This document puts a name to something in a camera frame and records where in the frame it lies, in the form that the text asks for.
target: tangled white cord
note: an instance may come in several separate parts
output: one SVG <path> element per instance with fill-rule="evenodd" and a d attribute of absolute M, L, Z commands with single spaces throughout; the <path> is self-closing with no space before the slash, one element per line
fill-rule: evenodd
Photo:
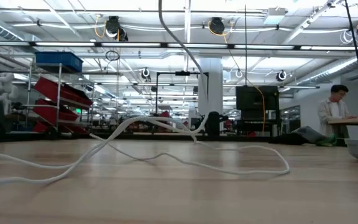
<path fill-rule="evenodd" d="M 192 61 L 194 61 L 195 65 L 197 66 L 198 70 L 200 71 L 200 73 L 202 74 L 203 73 L 203 70 L 202 68 L 200 67 L 200 65 L 198 64 L 198 62 L 196 61 L 196 59 L 194 58 L 194 56 L 191 54 L 191 52 L 184 46 L 184 44 L 169 30 L 169 28 L 167 27 L 167 25 L 164 23 L 163 21 L 163 18 L 162 18 L 162 0 L 158 0 L 158 16 L 160 18 L 160 22 L 161 22 L 161 25 L 164 27 L 164 29 L 183 47 L 183 49 L 189 54 L 189 57 L 192 59 Z M 90 158 L 92 157 L 93 155 L 95 155 L 96 153 L 98 153 L 100 150 L 102 150 L 102 148 L 104 146 L 106 146 L 107 144 L 109 146 L 111 146 L 113 149 L 115 149 L 117 152 L 120 152 L 132 159 L 136 159 L 136 160 L 140 160 L 140 161 L 146 161 L 146 160 L 151 160 L 151 159 L 155 159 L 155 158 L 158 158 L 160 156 L 168 156 L 168 157 L 171 157 L 175 160 L 177 160 L 178 162 L 181 162 L 183 164 L 187 164 L 187 165 L 192 165 L 192 166 L 198 166 L 198 167 L 204 167 L 204 168 L 207 168 L 207 169 L 211 169 L 211 170 L 214 170 L 214 171 L 217 171 L 217 172 L 222 172 L 222 173 L 227 173 L 227 174 L 234 174 L 234 175 L 246 175 L 246 174 L 276 174 L 276 175 L 283 175 L 283 174 L 287 174 L 290 172 L 290 166 L 288 165 L 288 162 L 284 159 L 284 157 L 279 153 L 277 152 L 276 150 L 274 149 L 271 149 L 269 147 L 263 147 L 263 146 L 245 146 L 245 147 L 240 147 L 238 149 L 218 149 L 218 148 L 215 148 L 213 146 L 210 146 L 206 143 L 203 143 L 203 142 L 198 142 L 197 139 L 196 139 L 196 136 L 195 134 L 199 133 L 202 129 L 204 129 L 205 127 L 205 124 L 208 120 L 208 113 L 205 115 L 205 118 L 204 120 L 201 122 L 200 126 L 198 129 L 194 130 L 194 131 L 190 131 L 187 127 L 183 126 L 183 129 L 184 130 L 181 130 L 181 129 L 177 129 L 177 128 L 174 128 L 170 125 L 167 125 L 167 124 L 164 124 L 164 123 L 161 123 L 159 121 L 168 121 L 168 122 L 176 122 L 170 118 L 161 118 L 161 117 L 153 117 L 153 118 L 150 118 L 150 117 L 136 117 L 136 118 L 130 118 L 130 119 L 127 119 L 125 120 L 124 122 L 122 122 L 118 128 L 115 130 L 115 132 L 112 133 L 112 135 L 110 135 L 110 137 L 108 137 L 107 139 L 101 139 L 93 134 L 91 134 L 91 136 L 93 138 L 96 138 L 96 139 L 99 139 L 101 140 L 102 142 L 100 144 L 98 144 L 97 146 L 87 150 L 86 153 L 84 153 L 76 162 L 72 163 L 72 164 L 67 164 L 67 165 L 64 165 L 64 166 L 48 166 L 48 165 L 43 165 L 43 164 L 37 164 L 37 163 L 34 163 L 34 162 L 30 162 L 30 161 L 25 161 L 23 159 L 19 159 L 19 158 L 16 158 L 16 157 L 12 157 L 12 156 L 8 156 L 8 155 L 5 155 L 5 154 L 1 154 L 0 153 L 0 159 L 10 159 L 14 162 L 20 162 L 20 163 L 23 163 L 25 165 L 29 165 L 29 166 L 33 166 L 33 167 L 37 167 L 37 168 L 43 168 L 43 169 L 66 169 L 65 172 L 55 176 L 55 177 L 51 177 L 51 178 L 47 178 L 47 179 L 40 179 L 40 180 L 34 180 L 34 179 L 28 179 L 28 178 L 24 178 L 24 177 L 8 177 L 8 178 L 1 178 L 0 179 L 0 184 L 9 184 L 9 183 L 13 183 L 13 182 L 26 182 L 26 183 L 30 183 L 30 184 L 50 184 L 54 181 L 58 181 L 64 177 L 66 177 L 73 169 L 75 169 L 81 162 L 83 162 L 85 159 L 87 158 Z M 168 128 L 172 131 L 176 131 L 178 133 L 182 133 L 184 135 L 189 135 L 191 136 L 191 138 L 193 138 L 193 141 L 194 143 L 198 143 L 198 144 L 202 144 L 204 146 L 208 146 L 212 149 L 215 149 L 217 151 L 240 151 L 242 149 L 247 149 L 247 148 L 250 148 L 250 147 L 259 147 L 261 149 L 266 149 L 266 150 L 269 150 L 269 151 L 272 151 L 274 153 L 276 153 L 276 155 L 281 158 L 281 160 L 283 161 L 284 165 L 285 165 L 285 170 L 282 170 L 282 171 L 274 171 L 274 170 L 250 170 L 250 171 L 235 171 L 235 170 L 226 170 L 226 169 L 220 169 L 218 167 L 214 167 L 214 166 L 209 166 L 207 164 L 202 164 L 202 163 L 198 163 L 198 162 L 190 162 L 190 161 L 184 161 L 182 159 L 179 159 L 177 158 L 176 156 L 172 155 L 172 154 L 169 154 L 169 153 L 166 153 L 166 152 L 163 152 L 163 153 L 160 153 L 160 154 L 157 154 L 156 156 L 153 156 L 153 157 L 148 157 L 148 158 L 138 158 L 138 157 L 134 157 L 130 154 L 127 154 L 117 148 L 115 148 L 114 146 L 110 145 L 110 141 L 112 141 L 115 137 L 117 137 L 119 134 L 121 134 L 127 127 L 128 125 L 132 124 L 133 122 L 136 122 L 136 121 L 148 121 L 152 124 L 156 124 L 158 126 L 161 126 L 161 127 L 164 127 L 164 128 Z"/>

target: ceiling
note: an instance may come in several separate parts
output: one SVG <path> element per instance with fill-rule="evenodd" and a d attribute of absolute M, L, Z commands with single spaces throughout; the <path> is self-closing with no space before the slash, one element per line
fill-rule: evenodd
<path fill-rule="evenodd" d="M 208 29 L 203 29 L 203 24 L 207 24 L 212 17 L 222 17 L 224 25 L 230 29 L 230 22 L 234 22 L 232 32 L 227 37 L 229 44 L 244 44 L 246 39 L 248 44 L 275 44 L 282 45 L 293 29 L 296 29 L 307 19 L 310 14 L 320 6 L 324 6 L 327 0 L 259 0 L 259 1 L 240 1 L 240 0 L 209 0 L 191 1 L 190 14 L 190 40 L 191 43 L 224 44 L 221 36 L 210 33 Z M 185 7 L 186 1 L 163 2 L 163 18 L 175 35 L 185 41 Z M 358 0 L 349 0 L 349 4 L 358 3 Z M 52 13 L 50 7 L 56 10 L 61 19 Z M 247 16 L 244 16 L 245 4 Z M 264 17 L 268 8 L 285 8 L 286 16 L 280 22 L 280 30 L 276 26 L 265 25 Z M 0 21 L 5 23 L 11 30 L 20 32 L 29 40 L 31 35 L 36 36 L 42 41 L 104 41 L 111 42 L 110 37 L 98 37 L 95 34 L 93 25 L 96 23 L 96 15 L 101 14 L 98 24 L 103 25 L 108 16 L 119 16 L 120 24 L 125 27 L 130 42 L 174 42 L 174 40 L 164 30 L 161 29 L 158 19 L 158 1 L 156 0 L 126 0 L 126 1 L 102 1 L 102 0 L 0 0 Z M 350 8 L 352 21 L 357 24 L 358 6 Z M 75 27 L 76 34 L 65 25 L 62 20 L 72 27 Z M 343 31 L 348 29 L 349 20 L 346 8 L 341 4 L 328 9 L 318 18 L 310 23 L 303 32 L 300 32 L 289 41 L 290 45 L 350 45 L 344 44 L 341 40 Z M 103 28 L 96 29 L 98 34 L 103 33 Z M 143 68 L 150 70 L 152 82 L 155 82 L 156 72 L 174 72 L 183 70 L 186 65 L 185 54 L 182 50 L 170 49 L 136 49 L 122 48 L 119 50 L 123 55 L 120 64 L 111 62 L 109 72 L 121 72 L 121 76 L 108 74 L 106 67 L 108 61 L 104 59 L 105 51 L 111 48 L 75 48 L 75 47 L 44 47 L 39 50 L 64 50 L 72 51 L 78 55 L 84 55 L 83 70 L 106 72 L 105 75 L 90 75 L 89 79 L 100 83 L 129 83 L 143 82 L 141 73 Z M 200 57 L 221 57 L 225 74 L 225 84 L 242 84 L 243 78 L 236 76 L 238 68 L 225 49 L 195 49 L 192 50 L 196 58 Z M 247 69 L 248 79 L 258 85 L 280 85 L 275 79 L 275 74 L 281 70 L 292 75 L 292 79 L 302 78 L 313 71 L 334 62 L 354 56 L 354 52 L 294 52 L 294 51 L 248 51 L 246 60 L 244 50 L 232 50 L 234 59 L 241 70 Z M 0 47 L 0 54 L 14 58 L 18 62 L 30 65 L 32 57 L 25 54 L 22 49 L 12 47 Z M 18 64 L 12 63 L 0 57 L 0 69 L 20 68 Z M 196 70 L 192 61 L 189 62 L 189 70 Z M 161 83 L 188 83 L 197 84 L 198 80 L 194 76 L 188 78 L 176 77 L 174 75 L 164 75 L 160 77 Z M 142 95 L 132 86 L 118 86 L 114 84 L 103 86 L 104 90 L 115 96 L 126 98 L 125 104 L 140 106 L 137 110 L 152 110 L 153 102 L 144 99 L 144 96 L 154 94 L 149 86 L 139 87 Z M 162 95 L 192 95 L 193 87 L 169 86 L 158 91 Z M 224 88 L 224 95 L 234 96 L 233 88 Z M 111 104 L 106 94 L 99 98 L 105 99 L 106 103 Z M 181 97 L 179 100 L 170 101 L 169 97 L 163 103 L 173 105 L 173 108 L 186 115 L 189 101 Z M 235 108 L 235 101 L 227 100 L 224 102 L 225 111 Z"/>

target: man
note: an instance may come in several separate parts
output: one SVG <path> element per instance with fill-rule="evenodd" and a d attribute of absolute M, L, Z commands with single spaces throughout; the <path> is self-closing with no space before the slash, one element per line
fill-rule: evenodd
<path fill-rule="evenodd" d="M 335 134 L 340 138 L 348 138 L 346 126 L 332 126 L 328 124 L 333 119 L 356 118 L 347 110 L 347 106 L 342 99 L 349 92 L 344 85 L 333 85 L 331 96 L 327 100 L 320 102 L 318 106 L 318 116 L 320 118 L 320 133 L 325 136 Z"/>

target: red storage tray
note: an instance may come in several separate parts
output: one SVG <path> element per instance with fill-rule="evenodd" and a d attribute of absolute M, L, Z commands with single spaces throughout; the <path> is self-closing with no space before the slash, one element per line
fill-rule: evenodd
<path fill-rule="evenodd" d="M 37 100 L 36 105 L 51 105 L 56 106 L 57 104 L 52 101 L 47 101 L 43 99 Z M 56 125 L 56 108 L 50 107 L 35 107 L 33 109 L 34 113 L 37 113 L 44 120 L 48 121 L 52 125 Z M 74 114 L 69 109 L 64 106 L 60 107 L 59 110 L 59 123 L 64 123 L 64 121 L 74 122 L 77 119 L 78 115 Z"/>
<path fill-rule="evenodd" d="M 41 77 L 34 89 L 50 98 L 53 102 L 57 102 L 58 84 Z M 77 90 L 67 84 L 62 84 L 60 88 L 60 104 L 73 106 L 79 109 L 89 109 L 92 101 L 81 90 Z"/>

